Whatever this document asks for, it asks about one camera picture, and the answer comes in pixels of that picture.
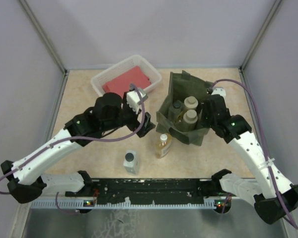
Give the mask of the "clear square bottle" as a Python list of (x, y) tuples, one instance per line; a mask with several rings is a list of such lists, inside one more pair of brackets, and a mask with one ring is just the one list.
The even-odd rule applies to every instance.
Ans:
[(177, 100), (173, 102), (168, 108), (168, 120), (172, 123), (176, 123), (181, 118), (184, 105), (181, 101)]
[(139, 158), (134, 150), (127, 150), (123, 162), (123, 166), (130, 174), (136, 175), (139, 171)]

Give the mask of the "amber liquid bottle white cap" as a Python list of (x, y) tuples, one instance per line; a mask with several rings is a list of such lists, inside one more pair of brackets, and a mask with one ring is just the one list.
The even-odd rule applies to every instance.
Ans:
[(164, 157), (170, 150), (172, 136), (168, 133), (161, 134), (157, 140), (155, 147), (155, 155), (157, 158)]

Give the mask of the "olive green canvas bag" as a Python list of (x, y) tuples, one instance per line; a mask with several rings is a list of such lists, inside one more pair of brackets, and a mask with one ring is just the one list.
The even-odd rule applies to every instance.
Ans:
[[(208, 128), (201, 126), (199, 120), (201, 119), (202, 102), (208, 96), (207, 88), (210, 85), (211, 82), (204, 81), (186, 71), (181, 73), (171, 72), (168, 94), (156, 112), (156, 132), (168, 133), (183, 144), (201, 146), (204, 136), (209, 132)], [(181, 102), (184, 105), (184, 100), (190, 96), (195, 97), (198, 101), (198, 121), (193, 129), (185, 130), (184, 123), (181, 121), (175, 122), (168, 113), (175, 102)]]

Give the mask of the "right aluminium frame post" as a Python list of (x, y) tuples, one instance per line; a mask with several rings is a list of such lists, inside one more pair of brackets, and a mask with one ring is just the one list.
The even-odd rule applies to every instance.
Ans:
[(258, 34), (256, 35), (248, 53), (245, 56), (245, 59), (241, 66), (239, 67), (240, 72), (243, 72), (246, 70), (247, 66), (249, 65), (250, 61), (252, 60), (253, 56), (255, 55), (257, 49), (259, 48), (262, 40), (264, 39), (264, 36), (269, 29), (271, 23), (273, 22), (274, 18), (278, 14), (282, 4), (284, 3), (284, 0), (275, 0), (272, 7), (269, 10), (268, 15), (266, 16)]

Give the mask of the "aluminium frame post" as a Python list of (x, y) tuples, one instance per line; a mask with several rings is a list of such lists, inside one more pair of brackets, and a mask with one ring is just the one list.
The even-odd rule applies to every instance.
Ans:
[(53, 62), (57, 65), (57, 67), (63, 74), (66, 74), (67, 70), (61, 60), (61, 57), (57, 53), (52, 41), (49, 39), (46, 31), (44, 30), (43, 26), (39, 22), (38, 18), (36, 17), (34, 11), (30, 7), (28, 2), (26, 0), (18, 0), (17, 2), (19, 3), (21, 9), (29, 19), (31, 25), (34, 27), (34, 30), (36, 31), (38, 37), (40, 38), (42, 44), (46, 48)]
[(282, 4), (284, 3), (284, 0), (275, 0), (272, 7), (269, 10), (268, 15), (266, 16), (258, 34), (256, 35), (248, 53), (245, 56), (245, 59), (241, 66), (239, 67), (240, 72), (243, 72), (246, 70), (247, 66), (249, 65), (250, 61), (252, 60), (253, 56), (255, 55), (257, 49), (259, 48), (262, 40), (264, 39), (264, 36), (269, 29), (271, 23), (273, 22), (274, 18), (278, 14)]

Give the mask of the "left aluminium frame post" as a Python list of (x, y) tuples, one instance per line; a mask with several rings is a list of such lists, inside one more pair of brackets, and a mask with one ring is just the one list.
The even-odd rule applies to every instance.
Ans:
[(39, 22), (38, 18), (36, 17), (34, 11), (30, 7), (28, 2), (26, 0), (18, 0), (17, 2), (19, 3), (21, 9), (29, 19), (31, 25), (34, 27), (34, 30), (36, 31), (38, 37), (40, 38), (42, 44), (46, 48), (53, 62), (57, 65), (57, 67), (63, 74), (66, 74), (67, 70), (61, 60), (61, 57), (57, 53), (52, 41), (49, 39), (46, 31), (44, 30), (43, 26)]

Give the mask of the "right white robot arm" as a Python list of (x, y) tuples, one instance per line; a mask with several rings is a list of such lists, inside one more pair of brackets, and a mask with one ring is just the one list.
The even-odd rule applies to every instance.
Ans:
[(258, 216), (270, 225), (298, 207), (298, 184), (286, 178), (273, 159), (264, 157), (251, 126), (241, 115), (230, 114), (221, 95), (210, 95), (203, 101), (201, 124), (224, 139), (257, 180), (251, 183), (229, 170), (221, 170), (212, 176), (215, 195), (236, 195), (254, 206)]

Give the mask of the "white plastic basket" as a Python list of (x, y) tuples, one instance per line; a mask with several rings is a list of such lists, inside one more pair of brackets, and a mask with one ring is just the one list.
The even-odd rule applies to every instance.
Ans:
[(122, 97), (131, 83), (148, 93), (161, 81), (161, 74), (145, 58), (132, 55), (92, 77), (90, 83), (99, 96), (113, 92)]

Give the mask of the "cream bottle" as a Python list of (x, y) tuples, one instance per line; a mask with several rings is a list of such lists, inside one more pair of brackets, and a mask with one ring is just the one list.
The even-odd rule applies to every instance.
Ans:
[(188, 110), (183, 115), (182, 130), (184, 132), (192, 131), (195, 129), (198, 120), (197, 112), (195, 110)]
[(185, 100), (184, 100), (184, 107), (185, 107), (186, 111), (196, 110), (198, 104), (199, 104), (199, 102), (194, 96), (189, 96), (189, 97), (185, 98)]

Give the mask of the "clear square bottle front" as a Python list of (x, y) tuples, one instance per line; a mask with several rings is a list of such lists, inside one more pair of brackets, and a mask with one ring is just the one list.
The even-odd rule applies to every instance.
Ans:
[(139, 158), (134, 150), (127, 150), (123, 162), (123, 166), (130, 174), (136, 175), (139, 171)]

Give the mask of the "red cloth in basket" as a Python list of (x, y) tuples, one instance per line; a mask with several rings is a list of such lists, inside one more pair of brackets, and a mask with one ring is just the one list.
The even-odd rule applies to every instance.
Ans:
[(141, 68), (135, 66), (111, 81), (106, 82), (102, 88), (106, 93), (113, 92), (123, 96), (125, 92), (129, 91), (131, 83), (142, 89), (151, 85), (149, 78), (143, 73)]

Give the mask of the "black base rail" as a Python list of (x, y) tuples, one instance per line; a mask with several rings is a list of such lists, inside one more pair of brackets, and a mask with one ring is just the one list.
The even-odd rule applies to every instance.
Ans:
[(226, 195), (219, 182), (200, 178), (94, 178), (80, 191), (65, 193), (66, 197), (95, 198), (98, 205), (127, 199), (132, 205), (203, 204), (206, 198)]

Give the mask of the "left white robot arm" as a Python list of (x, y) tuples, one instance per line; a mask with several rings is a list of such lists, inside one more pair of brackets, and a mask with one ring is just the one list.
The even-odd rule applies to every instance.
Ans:
[(107, 131), (127, 127), (130, 135), (144, 137), (155, 125), (142, 104), (147, 94), (129, 91), (121, 97), (105, 93), (93, 107), (76, 115), (54, 137), (25, 158), (4, 161), (1, 170), (8, 179), (8, 193), (20, 204), (32, 202), (41, 195), (63, 194), (66, 197), (87, 197), (93, 192), (93, 181), (86, 171), (69, 175), (48, 175), (52, 165), (92, 141), (104, 142)]

